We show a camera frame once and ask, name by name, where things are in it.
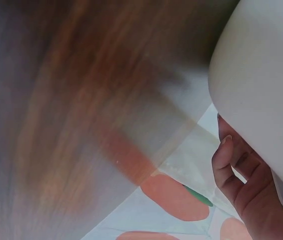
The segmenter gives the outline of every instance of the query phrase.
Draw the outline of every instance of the skin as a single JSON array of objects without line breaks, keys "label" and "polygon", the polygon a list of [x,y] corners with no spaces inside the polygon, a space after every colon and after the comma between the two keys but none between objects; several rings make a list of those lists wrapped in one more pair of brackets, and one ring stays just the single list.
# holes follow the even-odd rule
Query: skin
[{"label": "skin", "polygon": [[218,127],[221,143],[212,157],[217,187],[235,207],[252,239],[283,240],[283,206],[269,166],[219,115]]}]

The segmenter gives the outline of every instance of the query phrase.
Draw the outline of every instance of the patterned fabric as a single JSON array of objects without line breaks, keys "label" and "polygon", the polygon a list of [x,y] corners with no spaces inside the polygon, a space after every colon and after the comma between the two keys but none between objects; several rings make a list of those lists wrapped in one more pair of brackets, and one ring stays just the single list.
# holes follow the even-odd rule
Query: patterned fabric
[{"label": "patterned fabric", "polygon": [[91,240],[251,240],[245,225],[156,171],[95,227]]}]

